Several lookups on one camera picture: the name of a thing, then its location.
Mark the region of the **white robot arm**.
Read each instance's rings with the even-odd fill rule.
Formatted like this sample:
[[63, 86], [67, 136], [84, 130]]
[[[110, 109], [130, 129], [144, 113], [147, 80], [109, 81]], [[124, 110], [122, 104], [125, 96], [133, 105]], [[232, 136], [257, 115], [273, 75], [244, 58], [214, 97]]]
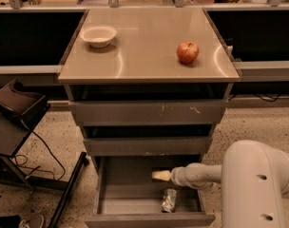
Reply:
[[222, 228], [286, 228], [282, 201], [289, 199], [289, 154], [265, 143], [231, 144], [222, 164], [193, 162], [154, 171], [154, 180], [205, 189], [222, 187]]

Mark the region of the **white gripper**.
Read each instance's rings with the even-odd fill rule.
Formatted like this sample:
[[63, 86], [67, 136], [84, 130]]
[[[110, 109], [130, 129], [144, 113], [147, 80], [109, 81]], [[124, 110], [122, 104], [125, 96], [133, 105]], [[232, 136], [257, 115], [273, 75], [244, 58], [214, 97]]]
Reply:
[[170, 172], [169, 170], [163, 171], [154, 171], [152, 173], [153, 180], [160, 181], [172, 181], [175, 185], [178, 186], [188, 186], [189, 181], [185, 176], [185, 168], [184, 167], [175, 167]]

